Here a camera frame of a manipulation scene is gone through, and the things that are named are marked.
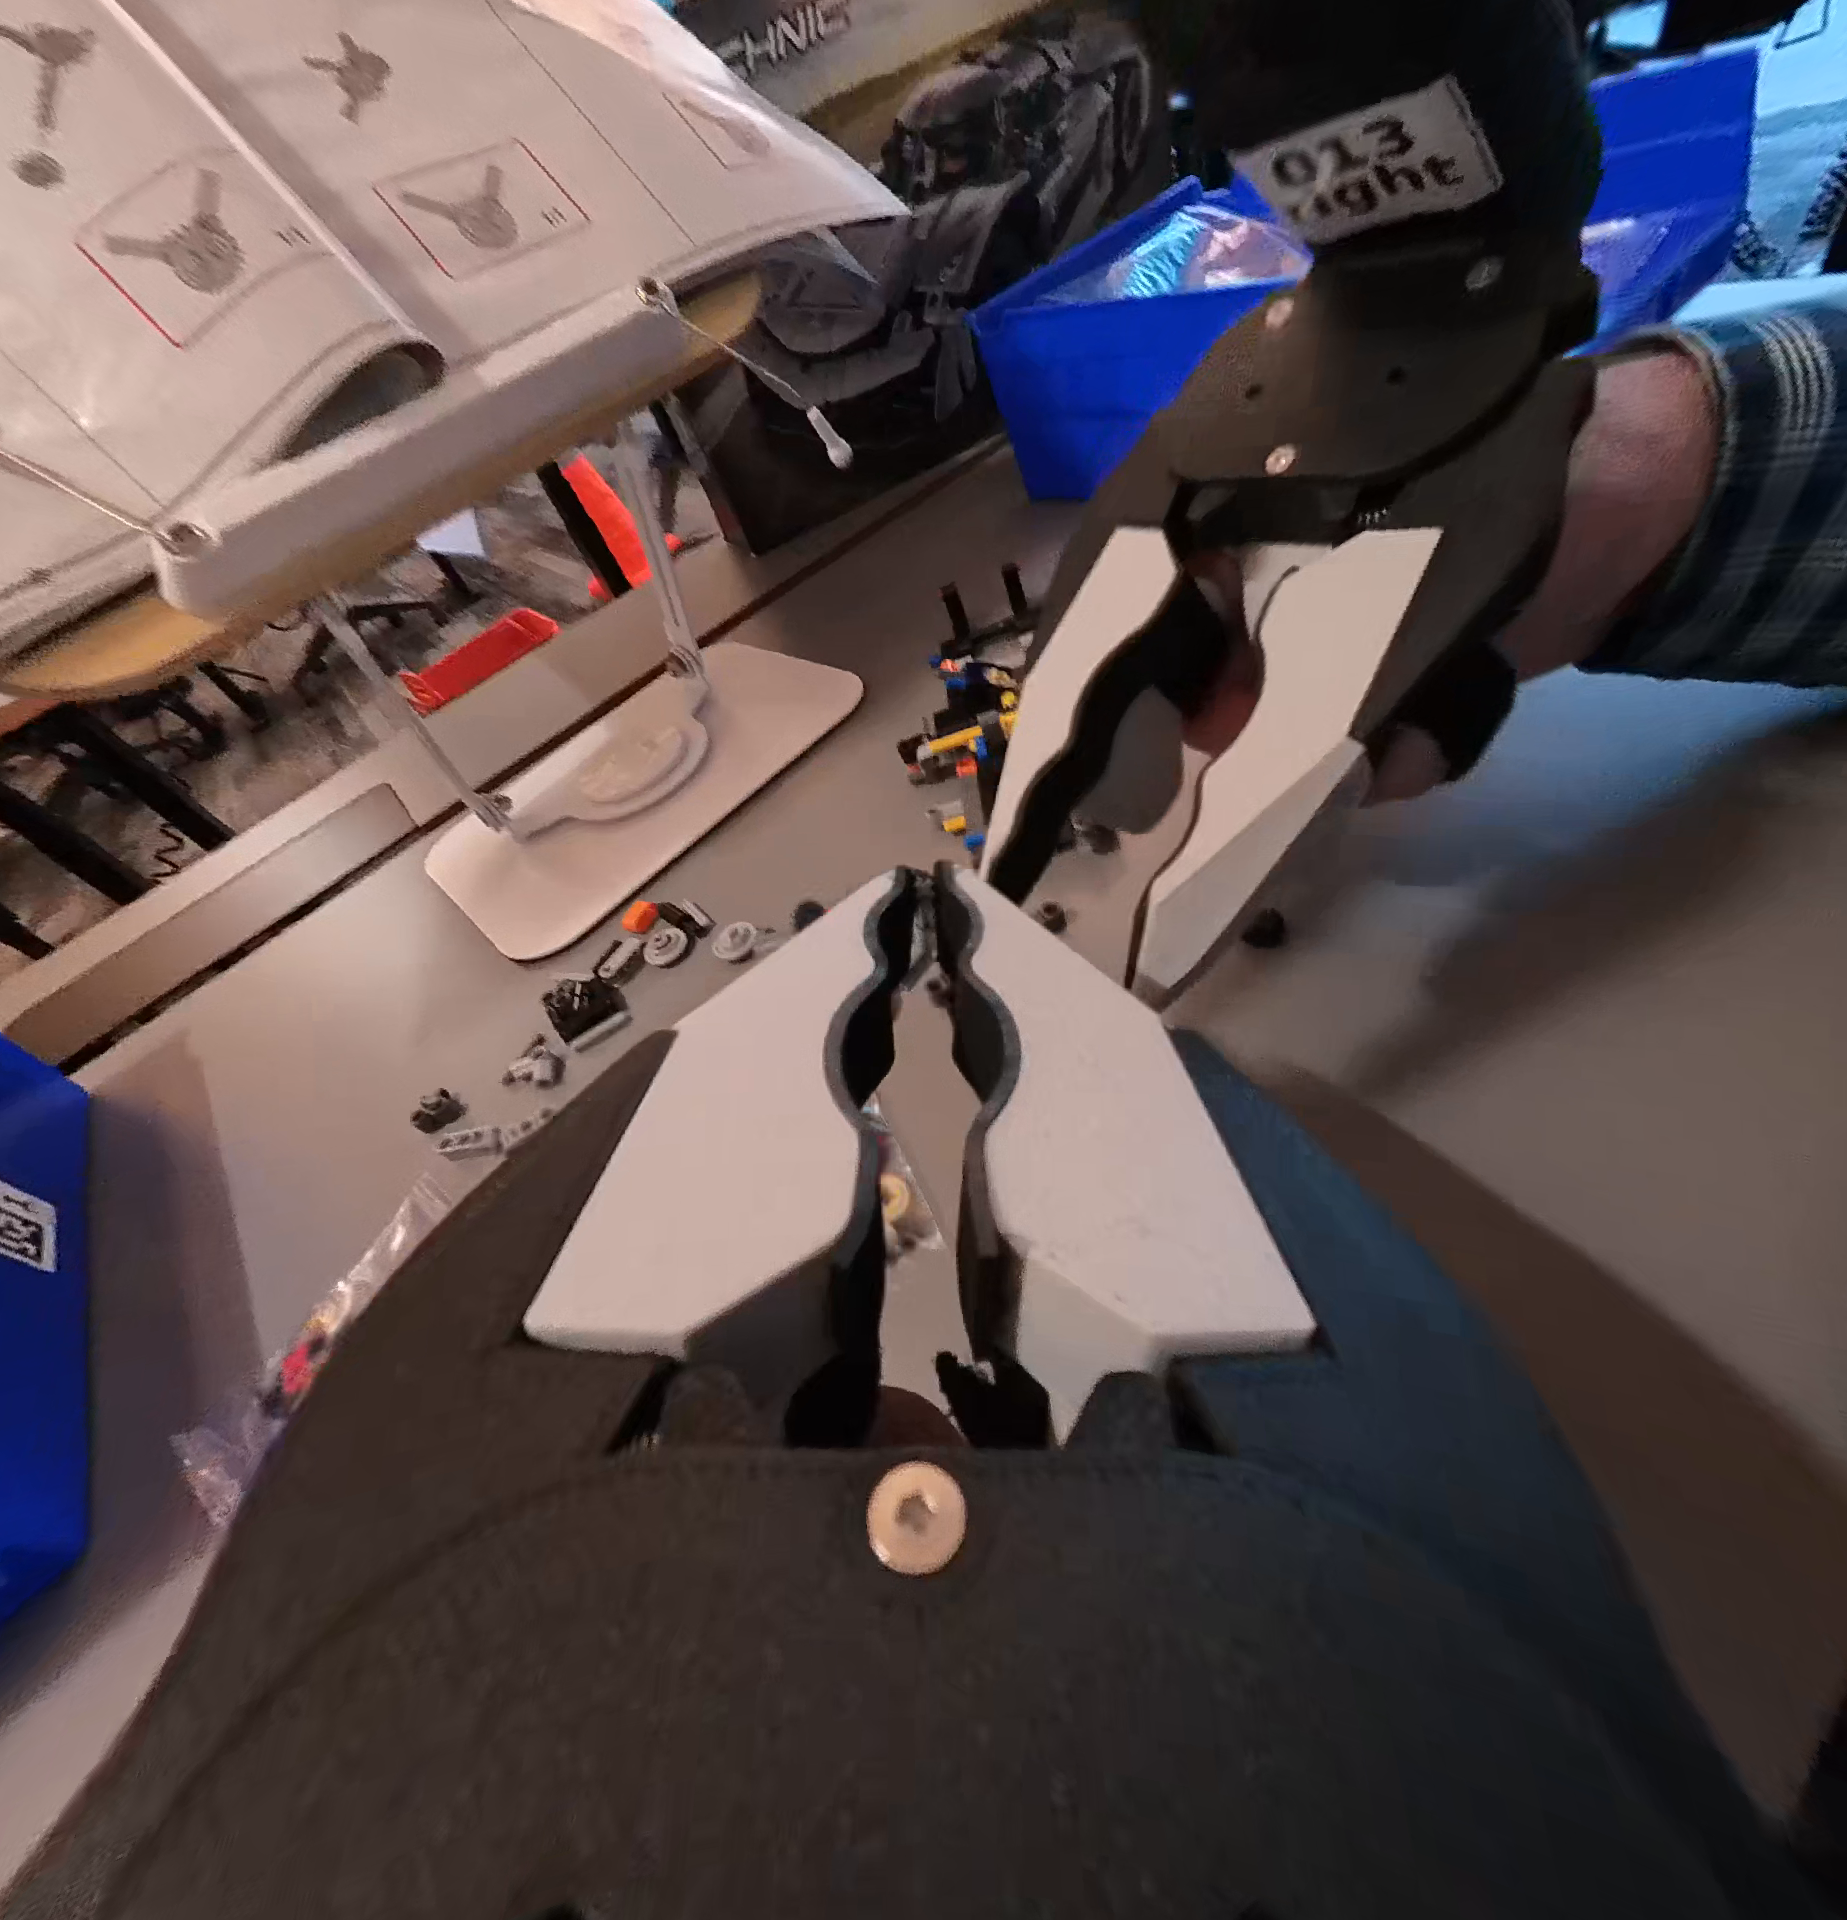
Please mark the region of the partly built lego model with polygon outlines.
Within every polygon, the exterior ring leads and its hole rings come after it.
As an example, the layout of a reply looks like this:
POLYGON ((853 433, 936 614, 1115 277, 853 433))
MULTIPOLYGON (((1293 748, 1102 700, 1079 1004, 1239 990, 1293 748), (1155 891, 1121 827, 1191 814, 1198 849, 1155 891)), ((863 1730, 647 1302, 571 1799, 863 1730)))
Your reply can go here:
POLYGON ((1039 610, 1017 563, 1007 560, 1000 581, 1004 614, 982 623, 956 582, 941 586, 946 642, 927 661, 936 704, 917 733, 896 743, 909 785, 927 799, 931 823, 973 860, 987 844, 1039 610))

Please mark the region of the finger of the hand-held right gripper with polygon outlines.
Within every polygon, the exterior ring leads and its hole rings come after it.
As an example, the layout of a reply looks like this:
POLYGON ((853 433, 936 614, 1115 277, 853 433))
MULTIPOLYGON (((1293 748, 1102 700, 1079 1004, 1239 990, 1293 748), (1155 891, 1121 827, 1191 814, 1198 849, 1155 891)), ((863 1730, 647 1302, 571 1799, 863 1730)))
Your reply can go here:
POLYGON ((1419 527, 1253 560, 1262 687, 1223 750, 1194 759, 1191 827, 1144 895, 1130 990, 1147 1004, 1179 999, 1368 789, 1351 726, 1440 546, 1419 527))
POLYGON ((1022 683, 983 881, 1023 904, 1072 823, 1155 829, 1179 792, 1182 723, 1213 676, 1216 610, 1164 530, 1115 530, 1022 683))

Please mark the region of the person's right hand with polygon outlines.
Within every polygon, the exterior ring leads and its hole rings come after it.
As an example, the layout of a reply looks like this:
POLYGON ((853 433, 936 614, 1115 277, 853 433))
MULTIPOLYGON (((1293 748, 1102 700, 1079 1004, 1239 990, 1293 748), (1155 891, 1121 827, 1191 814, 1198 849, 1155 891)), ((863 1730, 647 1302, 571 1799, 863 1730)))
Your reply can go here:
POLYGON ((1694 533, 1718 464, 1718 405, 1691 349, 1655 340, 1599 362, 1540 582, 1496 637, 1516 683, 1591 658, 1694 533))

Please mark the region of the clear plastic bag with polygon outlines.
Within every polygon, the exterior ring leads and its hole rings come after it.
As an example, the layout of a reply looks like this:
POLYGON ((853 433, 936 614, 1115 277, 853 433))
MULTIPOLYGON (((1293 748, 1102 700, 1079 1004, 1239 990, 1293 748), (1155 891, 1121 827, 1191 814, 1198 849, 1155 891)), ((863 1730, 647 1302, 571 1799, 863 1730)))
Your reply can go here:
POLYGON ((1059 287, 1051 303, 1139 303, 1182 292, 1245 292, 1306 277, 1308 251, 1272 219, 1202 199, 1171 212, 1107 264, 1059 287))

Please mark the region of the person's right forearm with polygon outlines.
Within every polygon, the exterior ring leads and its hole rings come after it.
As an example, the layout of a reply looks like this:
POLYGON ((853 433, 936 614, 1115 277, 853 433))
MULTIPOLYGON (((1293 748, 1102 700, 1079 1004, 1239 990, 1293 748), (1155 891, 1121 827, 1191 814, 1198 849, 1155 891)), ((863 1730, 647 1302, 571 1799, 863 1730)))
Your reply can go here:
POLYGON ((1718 446, 1691 533, 1582 672, 1847 693, 1847 282, 1633 346, 1694 362, 1718 446))

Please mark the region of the blue storage bin with tag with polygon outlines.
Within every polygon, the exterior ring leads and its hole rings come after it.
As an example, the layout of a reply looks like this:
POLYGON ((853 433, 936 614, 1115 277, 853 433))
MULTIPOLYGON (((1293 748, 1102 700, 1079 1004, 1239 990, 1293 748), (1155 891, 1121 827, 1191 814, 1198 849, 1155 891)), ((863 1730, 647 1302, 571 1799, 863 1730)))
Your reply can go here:
POLYGON ((0 1034, 0 1632, 88 1553, 91 1098, 0 1034))

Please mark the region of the lego instruction booklet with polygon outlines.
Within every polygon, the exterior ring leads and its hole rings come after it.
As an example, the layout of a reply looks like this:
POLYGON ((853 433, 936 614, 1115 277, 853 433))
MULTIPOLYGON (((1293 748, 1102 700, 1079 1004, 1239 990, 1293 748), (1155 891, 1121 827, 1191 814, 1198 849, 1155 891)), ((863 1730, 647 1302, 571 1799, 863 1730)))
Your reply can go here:
POLYGON ((0 655, 324 592, 899 212, 653 3, 0 3, 0 655))

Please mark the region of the bag of yellow blue pieces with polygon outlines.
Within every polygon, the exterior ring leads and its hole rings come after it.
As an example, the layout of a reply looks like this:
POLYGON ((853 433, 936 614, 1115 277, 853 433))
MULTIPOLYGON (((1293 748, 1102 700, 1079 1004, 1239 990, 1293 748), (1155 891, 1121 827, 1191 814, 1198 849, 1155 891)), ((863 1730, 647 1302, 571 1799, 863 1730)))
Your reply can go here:
POLYGON ((329 1283, 288 1341, 254 1374, 232 1381, 198 1425, 171 1437, 179 1477, 209 1527, 229 1527, 317 1372, 449 1210, 445 1187, 432 1175, 418 1179, 382 1233, 329 1283))

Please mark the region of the black lego plate assembly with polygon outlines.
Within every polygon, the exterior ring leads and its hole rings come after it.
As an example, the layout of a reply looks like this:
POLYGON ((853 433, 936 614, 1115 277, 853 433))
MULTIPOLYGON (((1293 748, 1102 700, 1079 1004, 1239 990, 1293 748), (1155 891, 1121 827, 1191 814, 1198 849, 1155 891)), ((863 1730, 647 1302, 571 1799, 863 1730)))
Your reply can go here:
POLYGON ((541 1012, 562 1053, 583 1053, 633 1019, 622 987, 597 972, 559 976, 541 996, 541 1012))

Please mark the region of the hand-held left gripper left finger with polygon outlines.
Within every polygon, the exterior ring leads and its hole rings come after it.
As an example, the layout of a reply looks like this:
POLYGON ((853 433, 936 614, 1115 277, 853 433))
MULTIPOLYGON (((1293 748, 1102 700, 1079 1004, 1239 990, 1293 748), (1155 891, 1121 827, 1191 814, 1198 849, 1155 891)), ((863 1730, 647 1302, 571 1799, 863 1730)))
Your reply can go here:
POLYGON ((571 1354, 726 1368, 788 1443, 860 1443, 886 1244, 866 1105, 894 1062, 923 877, 894 868, 671 1031, 526 1309, 571 1354))

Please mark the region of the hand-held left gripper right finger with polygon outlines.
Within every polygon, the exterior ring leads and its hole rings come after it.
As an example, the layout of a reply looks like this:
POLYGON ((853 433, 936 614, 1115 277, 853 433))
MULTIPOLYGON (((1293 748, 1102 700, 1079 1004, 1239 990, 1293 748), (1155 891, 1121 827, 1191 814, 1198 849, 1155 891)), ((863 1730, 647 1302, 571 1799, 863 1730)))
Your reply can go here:
POLYGON ((1059 1443, 1104 1379, 1288 1357, 1317 1319, 1164 1022, 982 877, 935 871, 961 1148, 951 1387, 978 1443, 1059 1443))

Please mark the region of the white book stand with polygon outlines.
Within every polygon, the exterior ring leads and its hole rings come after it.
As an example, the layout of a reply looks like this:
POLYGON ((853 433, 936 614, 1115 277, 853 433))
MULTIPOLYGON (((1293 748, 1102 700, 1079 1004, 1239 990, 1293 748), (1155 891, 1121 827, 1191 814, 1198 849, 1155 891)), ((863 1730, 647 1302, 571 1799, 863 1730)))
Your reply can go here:
POLYGON ((430 849, 425 878, 512 962, 572 948, 849 718, 863 680, 741 642, 699 648, 640 464, 622 446, 610 464, 650 569, 650 601, 633 608, 662 621, 662 676, 502 792, 478 792, 430 733, 337 588, 523 469, 614 439, 706 360, 735 362, 757 303, 752 275, 692 295, 644 275, 452 371, 404 410, 229 485, 186 519, 125 516, 0 446, 4 472, 119 519, 154 569, 151 592, 102 610, 75 642, 96 655, 85 693, 164 680, 245 630, 311 610, 463 812, 430 849))

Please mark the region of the lego set box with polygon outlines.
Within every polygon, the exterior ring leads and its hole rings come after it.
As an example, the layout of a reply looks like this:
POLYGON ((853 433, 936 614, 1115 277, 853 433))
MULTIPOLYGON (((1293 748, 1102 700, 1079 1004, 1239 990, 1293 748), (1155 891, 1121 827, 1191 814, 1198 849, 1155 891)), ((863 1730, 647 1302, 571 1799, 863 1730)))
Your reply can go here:
POLYGON ((668 14, 899 204, 769 251, 746 364, 662 403, 718 538, 766 555, 1000 433, 975 313, 1164 187, 1164 82, 1136 3, 668 14))

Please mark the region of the plain blue storage bin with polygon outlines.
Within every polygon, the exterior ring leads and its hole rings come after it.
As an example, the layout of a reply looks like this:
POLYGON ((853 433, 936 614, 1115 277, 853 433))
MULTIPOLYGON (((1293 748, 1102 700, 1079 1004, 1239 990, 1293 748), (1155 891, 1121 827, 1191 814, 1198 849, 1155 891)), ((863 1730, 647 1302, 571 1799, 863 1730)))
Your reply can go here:
POLYGON ((1756 75, 1745 43, 1591 82, 1605 181, 1582 227, 1599 277, 1582 354, 1665 323, 1722 275, 1750 196, 1756 75))
POLYGON ((1204 349, 1258 303, 1293 291, 1294 282, 1139 303, 1048 300, 1077 275, 1128 253, 1171 212, 1202 199, 1284 227, 1250 181, 1202 187, 1182 179, 975 310, 978 362, 1030 499, 1090 499, 1147 425, 1179 394, 1204 349))

